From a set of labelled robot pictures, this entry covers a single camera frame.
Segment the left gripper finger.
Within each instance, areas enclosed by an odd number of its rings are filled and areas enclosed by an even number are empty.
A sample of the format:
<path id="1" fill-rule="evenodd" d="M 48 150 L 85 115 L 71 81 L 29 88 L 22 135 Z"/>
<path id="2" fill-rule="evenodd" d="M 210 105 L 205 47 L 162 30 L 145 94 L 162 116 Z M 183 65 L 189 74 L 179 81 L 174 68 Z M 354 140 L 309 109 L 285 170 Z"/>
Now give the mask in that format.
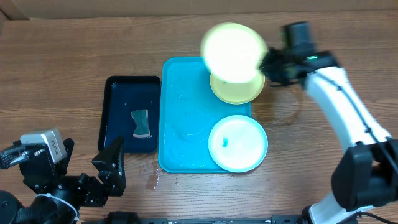
<path id="1" fill-rule="evenodd" d="M 126 188 L 124 171 L 124 139 L 117 137 L 91 161 L 98 170 L 103 192 L 108 197 L 120 197 Z"/>
<path id="2" fill-rule="evenodd" d="M 63 141 L 63 145 L 65 146 L 67 154 L 55 165 L 57 174 L 60 176 L 64 176 L 67 173 L 67 167 L 69 165 L 75 143 L 72 138 L 67 138 Z"/>

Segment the green and tan sponge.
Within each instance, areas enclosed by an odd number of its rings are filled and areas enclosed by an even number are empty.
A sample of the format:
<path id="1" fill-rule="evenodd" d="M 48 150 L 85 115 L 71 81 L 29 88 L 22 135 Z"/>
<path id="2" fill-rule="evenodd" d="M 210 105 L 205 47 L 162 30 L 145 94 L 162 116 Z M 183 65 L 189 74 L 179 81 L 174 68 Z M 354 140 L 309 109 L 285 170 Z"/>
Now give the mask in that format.
<path id="1" fill-rule="evenodd" d="M 136 124 L 136 128 L 133 132 L 135 138 L 149 138 L 150 128 L 149 128 L 149 117 L 148 110 L 135 110 L 131 112 L 131 117 Z"/>

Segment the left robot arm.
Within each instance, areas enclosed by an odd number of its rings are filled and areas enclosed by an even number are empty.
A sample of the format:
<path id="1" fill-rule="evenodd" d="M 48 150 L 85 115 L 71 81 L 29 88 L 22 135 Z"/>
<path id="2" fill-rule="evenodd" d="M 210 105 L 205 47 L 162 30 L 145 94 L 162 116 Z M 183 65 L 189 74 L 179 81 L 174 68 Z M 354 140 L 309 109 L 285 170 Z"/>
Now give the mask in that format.
<path id="1" fill-rule="evenodd" d="M 122 137 L 92 159 L 96 177 L 68 175 L 75 143 L 67 138 L 61 145 L 66 156 L 58 162 L 52 160 L 47 143 L 15 141 L 1 151 L 1 169 L 18 165 L 23 183 L 35 192 L 35 199 L 25 207 L 13 194 L 1 191 L 1 223 L 76 223 L 81 207 L 103 207 L 109 197 L 123 195 L 126 177 Z"/>

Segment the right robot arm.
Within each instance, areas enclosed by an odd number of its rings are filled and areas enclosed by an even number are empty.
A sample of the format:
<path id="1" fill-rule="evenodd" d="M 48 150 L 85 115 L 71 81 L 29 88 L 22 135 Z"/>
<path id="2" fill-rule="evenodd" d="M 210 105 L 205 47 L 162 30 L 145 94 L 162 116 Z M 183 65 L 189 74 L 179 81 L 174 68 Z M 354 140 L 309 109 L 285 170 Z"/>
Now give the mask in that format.
<path id="1" fill-rule="evenodd" d="M 297 223 L 357 223 L 371 209 L 397 201 L 397 140 L 367 110 L 335 56 L 317 50 L 308 22 L 285 25 L 282 33 L 283 48 L 270 48 L 260 71 L 277 86 L 300 84 L 343 150 L 331 192 L 305 207 Z"/>

